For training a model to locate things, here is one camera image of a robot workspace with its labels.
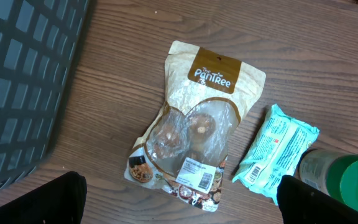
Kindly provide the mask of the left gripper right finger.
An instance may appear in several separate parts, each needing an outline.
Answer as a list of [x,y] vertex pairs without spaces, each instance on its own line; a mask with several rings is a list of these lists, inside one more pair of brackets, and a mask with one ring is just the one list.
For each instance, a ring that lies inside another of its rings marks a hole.
[[358,224],[358,211],[284,175],[277,189],[284,224]]

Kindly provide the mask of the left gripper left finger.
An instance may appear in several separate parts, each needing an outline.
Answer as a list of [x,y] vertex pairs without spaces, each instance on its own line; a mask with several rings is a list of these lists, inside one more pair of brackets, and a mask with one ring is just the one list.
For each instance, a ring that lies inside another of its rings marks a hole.
[[85,177],[66,174],[0,207],[0,224],[80,224],[87,194]]

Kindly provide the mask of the green lidded jar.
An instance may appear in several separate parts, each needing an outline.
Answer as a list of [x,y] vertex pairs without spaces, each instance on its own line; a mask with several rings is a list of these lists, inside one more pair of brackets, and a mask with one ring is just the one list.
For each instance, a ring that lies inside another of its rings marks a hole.
[[303,156],[301,180],[358,211],[358,155],[315,149]]

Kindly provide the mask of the teal packet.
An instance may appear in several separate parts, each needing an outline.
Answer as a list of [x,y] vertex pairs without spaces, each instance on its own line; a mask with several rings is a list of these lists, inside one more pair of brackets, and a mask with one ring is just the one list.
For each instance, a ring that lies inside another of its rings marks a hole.
[[302,154],[317,140],[319,129],[286,115],[274,104],[232,178],[250,191],[277,202],[284,175],[293,175]]

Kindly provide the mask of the brown Pantree snack pouch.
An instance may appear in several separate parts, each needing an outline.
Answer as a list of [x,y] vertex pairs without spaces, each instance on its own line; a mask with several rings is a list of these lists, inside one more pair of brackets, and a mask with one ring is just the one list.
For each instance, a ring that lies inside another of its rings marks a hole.
[[125,178],[215,212],[227,142],[260,98],[265,78],[245,62],[174,41],[165,60],[165,101],[137,138]]

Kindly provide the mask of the grey plastic mesh basket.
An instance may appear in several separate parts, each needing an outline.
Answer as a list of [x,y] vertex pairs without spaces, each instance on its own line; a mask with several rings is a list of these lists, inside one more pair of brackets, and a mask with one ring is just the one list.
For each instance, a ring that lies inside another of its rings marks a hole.
[[0,190],[52,154],[94,0],[0,0]]

